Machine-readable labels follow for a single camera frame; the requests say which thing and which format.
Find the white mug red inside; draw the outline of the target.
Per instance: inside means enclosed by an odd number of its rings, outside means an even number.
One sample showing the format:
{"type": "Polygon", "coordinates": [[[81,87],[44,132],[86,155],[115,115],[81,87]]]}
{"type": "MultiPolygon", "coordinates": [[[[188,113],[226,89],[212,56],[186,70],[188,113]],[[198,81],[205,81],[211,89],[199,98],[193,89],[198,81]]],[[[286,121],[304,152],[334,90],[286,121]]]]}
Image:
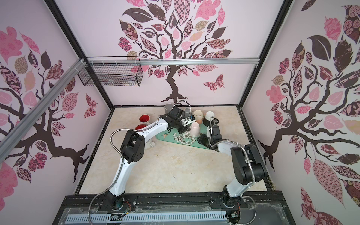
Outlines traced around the white mug red inside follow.
{"type": "Polygon", "coordinates": [[[139,117],[139,121],[142,123],[142,124],[146,124],[146,125],[150,125],[151,122],[150,122],[150,116],[147,115],[147,114],[144,114],[144,115],[141,115],[139,117]]]}

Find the red mug black handle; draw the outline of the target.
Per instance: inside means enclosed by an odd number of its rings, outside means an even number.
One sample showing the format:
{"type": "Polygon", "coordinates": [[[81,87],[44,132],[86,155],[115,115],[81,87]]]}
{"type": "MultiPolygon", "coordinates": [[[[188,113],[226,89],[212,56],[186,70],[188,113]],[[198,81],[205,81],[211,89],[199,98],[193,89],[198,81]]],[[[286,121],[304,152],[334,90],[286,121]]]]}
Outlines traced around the red mug black handle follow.
{"type": "Polygon", "coordinates": [[[141,129],[144,129],[145,127],[147,127],[147,126],[148,126],[147,124],[140,124],[140,125],[135,127],[135,130],[141,130],[141,129]]]}

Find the cream beige mug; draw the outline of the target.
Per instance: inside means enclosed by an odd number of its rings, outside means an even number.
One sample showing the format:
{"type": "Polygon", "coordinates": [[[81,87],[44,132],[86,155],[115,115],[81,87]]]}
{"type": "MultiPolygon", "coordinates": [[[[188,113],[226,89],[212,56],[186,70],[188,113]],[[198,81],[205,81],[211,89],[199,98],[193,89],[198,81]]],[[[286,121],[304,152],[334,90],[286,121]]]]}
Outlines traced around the cream beige mug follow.
{"type": "Polygon", "coordinates": [[[147,150],[147,149],[153,148],[155,146],[156,146],[156,143],[152,139],[149,139],[145,142],[144,149],[147,150]]]}

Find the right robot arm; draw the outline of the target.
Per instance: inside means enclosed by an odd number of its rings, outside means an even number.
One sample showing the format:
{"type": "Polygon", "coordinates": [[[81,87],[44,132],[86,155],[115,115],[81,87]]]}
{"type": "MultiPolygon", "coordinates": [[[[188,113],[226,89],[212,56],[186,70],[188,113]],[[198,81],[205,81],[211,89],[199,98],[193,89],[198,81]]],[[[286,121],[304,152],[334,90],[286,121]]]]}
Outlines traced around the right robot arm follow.
{"type": "Polygon", "coordinates": [[[242,145],[222,138],[219,126],[207,127],[207,133],[200,135],[198,142],[210,150],[232,158],[234,178],[224,186],[224,204],[242,197],[250,187],[264,179],[263,160],[256,145],[242,145]]]}

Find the pale pink mug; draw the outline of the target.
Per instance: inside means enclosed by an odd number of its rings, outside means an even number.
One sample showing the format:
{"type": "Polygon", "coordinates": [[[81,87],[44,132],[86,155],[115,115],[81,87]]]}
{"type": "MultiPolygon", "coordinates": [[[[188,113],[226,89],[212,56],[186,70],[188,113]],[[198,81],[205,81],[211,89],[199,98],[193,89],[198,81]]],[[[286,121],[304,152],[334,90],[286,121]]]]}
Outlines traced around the pale pink mug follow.
{"type": "Polygon", "coordinates": [[[198,122],[193,122],[190,127],[189,135],[198,138],[200,136],[200,125],[198,122]]]}

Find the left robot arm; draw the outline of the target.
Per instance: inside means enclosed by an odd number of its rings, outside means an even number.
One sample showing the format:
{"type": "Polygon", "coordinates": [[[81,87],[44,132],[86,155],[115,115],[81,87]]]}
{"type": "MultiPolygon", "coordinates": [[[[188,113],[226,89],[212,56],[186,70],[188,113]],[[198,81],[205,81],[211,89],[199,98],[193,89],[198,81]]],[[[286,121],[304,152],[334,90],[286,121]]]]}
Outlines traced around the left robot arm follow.
{"type": "Polygon", "coordinates": [[[188,125],[194,120],[192,113],[173,106],[171,111],[160,115],[155,122],[142,129],[120,128],[110,135],[111,146],[120,154],[121,161],[111,186],[106,190],[105,195],[114,211],[122,208],[125,200],[123,195],[127,180],[136,162],[143,156],[145,145],[153,137],[164,131],[177,129],[180,133],[188,131],[188,125]],[[115,134],[126,131],[120,148],[113,143],[115,134]]]}

